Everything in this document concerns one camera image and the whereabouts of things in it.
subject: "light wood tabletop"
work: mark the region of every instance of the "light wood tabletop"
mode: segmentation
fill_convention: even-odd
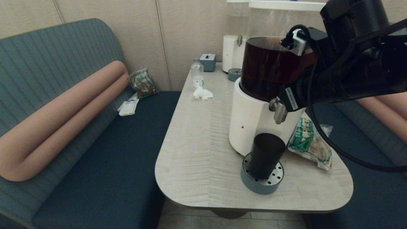
[[[277,191],[250,191],[240,178],[243,157],[228,138],[234,82],[221,63],[203,77],[214,97],[195,99],[188,75],[155,164],[155,178],[167,198],[195,209],[293,213],[331,212],[350,200],[352,177],[336,152],[326,171],[287,150]]]

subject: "dark blue seat cushion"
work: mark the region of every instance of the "dark blue seat cushion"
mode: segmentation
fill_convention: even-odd
[[[320,124],[333,126],[330,139],[349,154],[377,165],[394,166],[334,105],[318,104],[315,113]],[[341,158],[352,175],[353,196],[333,213],[303,214],[307,228],[406,229],[407,178],[403,174],[377,172]]]
[[[33,221],[42,229],[156,228],[164,196],[155,161],[179,99],[162,92],[117,116],[61,181]]]

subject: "clear plastic tank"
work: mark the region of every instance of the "clear plastic tank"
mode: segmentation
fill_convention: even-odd
[[[249,24],[249,0],[226,0],[226,34],[246,36]]]
[[[240,88],[247,95],[270,102],[282,84],[292,82],[314,63],[314,53],[297,56],[280,45],[291,27],[324,29],[319,15],[324,3],[249,1],[250,18]]]

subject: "packaged food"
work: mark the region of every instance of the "packaged food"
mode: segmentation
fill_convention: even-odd
[[[129,75],[130,86],[138,93],[138,98],[143,99],[158,93],[149,76],[147,68],[140,69]]]
[[[329,136],[333,127],[321,125],[321,128]],[[316,130],[314,123],[308,117],[300,118],[288,142],[288,150],[315,161],[318,167],[322,169],[329,170],[331,168],[332,149],[324,141]]]

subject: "white base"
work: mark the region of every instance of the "white base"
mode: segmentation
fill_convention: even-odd
[[[252,151],[254,137],[260,133],[274,134],[287,144],[305,108],[289,112],[283,123],[276,124],[269,103],[247,95],[240,89],[239,83],[240,78],[234,84],[230,118],[229,141],[232,147],[246,156]]]
[[[232,68],[242,68],[243,57],[246,48],[246,36],[243,36],[242,44],[237,45],[237,37],[226,35],[223,37],[222,70],[228,72]]]

